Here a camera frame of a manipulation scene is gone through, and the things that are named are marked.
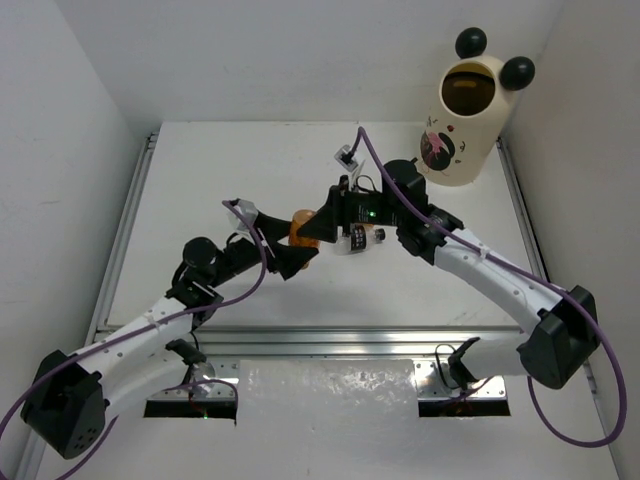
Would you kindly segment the clear bottle black label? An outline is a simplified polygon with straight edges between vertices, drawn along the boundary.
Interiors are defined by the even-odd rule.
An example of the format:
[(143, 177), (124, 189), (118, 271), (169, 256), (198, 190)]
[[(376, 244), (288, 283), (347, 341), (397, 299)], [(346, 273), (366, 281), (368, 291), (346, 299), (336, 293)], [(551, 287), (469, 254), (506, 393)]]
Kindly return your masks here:
[(370, 224), (355, 224), (348, 232), (343, 231), (339, 234), (331, 250), (335, 255), (360, 254), (382, 244), (385, 239), (386, 231), (383, 228)]

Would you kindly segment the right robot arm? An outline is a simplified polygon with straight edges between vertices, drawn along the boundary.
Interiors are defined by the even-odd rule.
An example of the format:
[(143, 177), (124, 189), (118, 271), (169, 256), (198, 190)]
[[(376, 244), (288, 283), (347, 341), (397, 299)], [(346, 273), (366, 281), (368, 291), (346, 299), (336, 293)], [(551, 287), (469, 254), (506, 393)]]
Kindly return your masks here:
[(596, 313), (593, 295), (576, 286), (562, 297), (517, 274), (506, 260), (481, 255), (480, 240), (463, 222), (429, 202), (426, 180), (413, 162), (392, 160), (384, 168), (390, 179), (379, 192), (352, 191), (345, 178), (331, 186), (300, 235), (335, 243), (358, 224), (392, 226), (412, 256), (465, 281), (520, 326), (514, 341), (474, 337), (455, 349), (440, 370), (450, 389), (494, 375), (528, 375), (561, 389), (600, 344), (584, 317)]

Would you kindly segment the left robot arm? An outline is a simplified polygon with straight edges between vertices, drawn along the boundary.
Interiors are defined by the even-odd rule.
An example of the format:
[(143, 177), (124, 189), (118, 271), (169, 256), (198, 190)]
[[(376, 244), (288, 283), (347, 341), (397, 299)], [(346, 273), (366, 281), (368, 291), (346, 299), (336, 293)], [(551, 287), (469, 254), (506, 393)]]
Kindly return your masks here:
[(71, 354), (56, 350), (40, 363), (18, 404), (20, 417), (66, 460), (83, 455), (130, 406), (179, 385), (206, 363), (185, 339), (228, 301), (217, 287), (257, 267), (288, 280), (318, 254), (316, 246), (285, 245), (288, 221), (232, 205), (236, 230), (224, 247), (189, 240), (168, 291), (103, 340)]

